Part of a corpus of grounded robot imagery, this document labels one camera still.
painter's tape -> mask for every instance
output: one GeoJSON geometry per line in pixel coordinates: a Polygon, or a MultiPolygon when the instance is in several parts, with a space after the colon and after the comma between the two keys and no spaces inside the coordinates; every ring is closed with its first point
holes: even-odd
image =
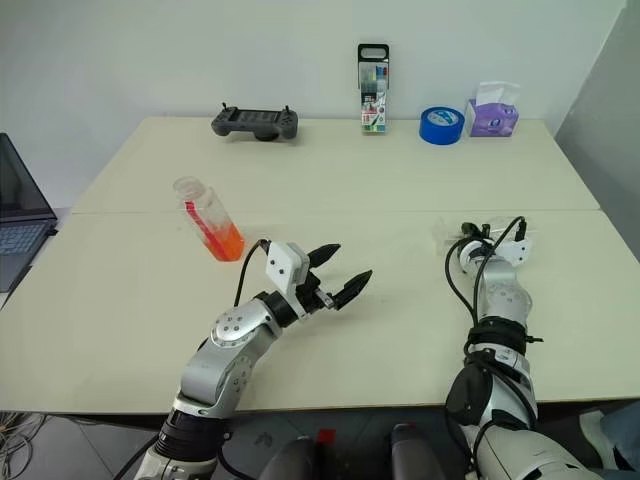
{"type": "Polygon", "coordinates": [[[428,108],[420,116],[420,136],[429,143],[451,145],[460,139],[464,115],[448,107],[428,108]]]}

white tabletop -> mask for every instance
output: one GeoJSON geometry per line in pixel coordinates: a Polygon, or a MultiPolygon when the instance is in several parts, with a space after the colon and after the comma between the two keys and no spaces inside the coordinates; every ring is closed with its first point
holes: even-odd
{"type": "Polygon", "coordinates": [[[541,120],[512,138],[436,146],[418,121],[365,136],[355,120],[301,120],[294,141],[218,137],[209,118],[144,120],[75,212],[176,208],[173,182],[194,175],[231,212],[597,209],[541,120]]]}
{"type": "MultiPolygon", "coordinates": [[[[318,270],[331,291],[374,270],[343,311],[285,331],[240,408],[443,403],[470,320],[433,231],[495,214],[237,213],[249,241],[342,243],[318,270]]],[[[530,332],[545,339],[527,352],[538,400],[640,396],[638,262],[601,212],[525,214],[536,245],[519,275],[534,301],[530,332]]],[[[239,269],[215,261],[179,214],[72,215],[0,311],[0,409],[166,412],[182,367],[231,305],[239,269]]],[[[244,298],[272,289],[263,269],[257,254],[244,298]]]]}

clear bottle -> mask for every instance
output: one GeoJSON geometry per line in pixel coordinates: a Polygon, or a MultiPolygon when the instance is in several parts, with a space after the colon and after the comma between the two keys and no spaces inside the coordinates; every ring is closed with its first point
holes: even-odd
{"type": "Polygon", "coordinates": [[[211,187],[195,177],[182,177],[173,188],[182,201],[202,242],[221,262],[233,262],[242,256],[244,237],[233,224],[222,202],[211,187]]]}

game controller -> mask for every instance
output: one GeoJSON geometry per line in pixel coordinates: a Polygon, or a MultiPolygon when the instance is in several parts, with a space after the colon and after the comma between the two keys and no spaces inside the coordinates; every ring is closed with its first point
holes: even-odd
{"type": "Polygon", "coordinates": [[[211,128],[225,137],[230,132],[253,132],[260,141],[268,142],[282,135],[291,139],[298,133],[298,115],[287,105],[279,112],[273,110],[241,110],[238,107],[224,107],[211,122],[211,128]]]}

purple tissue box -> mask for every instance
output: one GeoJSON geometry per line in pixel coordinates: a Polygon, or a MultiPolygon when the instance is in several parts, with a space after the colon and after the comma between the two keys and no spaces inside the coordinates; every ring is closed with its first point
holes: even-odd
{"type": "Polygon", "coordinates": [[[510,137],[520,117],[513,105],[486,103],[476,107],[473,98],[469,100],[464,116],[470,137],[510,137]]]}

